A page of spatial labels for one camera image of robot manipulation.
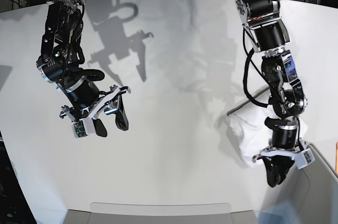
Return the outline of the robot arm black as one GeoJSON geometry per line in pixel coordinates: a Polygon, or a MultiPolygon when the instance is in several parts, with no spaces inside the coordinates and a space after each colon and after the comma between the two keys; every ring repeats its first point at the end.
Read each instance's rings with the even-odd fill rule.
{"type": "Polygon", "coordinates": [[[269,87],[268,104],[276,114],[265,119],[273,133],[269,145],[253,157],[263,161],[270,187],[282,184],[293,165],[302,169],[314,161],[301,139],[299,117],[307,99],[292,54],[286,49],[290,37],[280,17],[280,1],[235,0],[243,35],[252,43],[245,65],[253,63],[254,53],[263,54],[260,75],[269,87]]]}
{"type": "Polygon", "coordinates": [[[100,113],[115,115],[118,129],[127,131],[129,122],[122,95],[128,86],[113,85],[101,91],[95,85],[105,74],[96,69],[83,69],[85,56],[81,47],[84,0],[46,0],[48,14],[41,42],[41,54],[36,67],[41,76],[64,93],[71,106],[61,107],[60,118],[69,118],[76,138],[89,135],[107,137],[99,119],[100,113]]]}

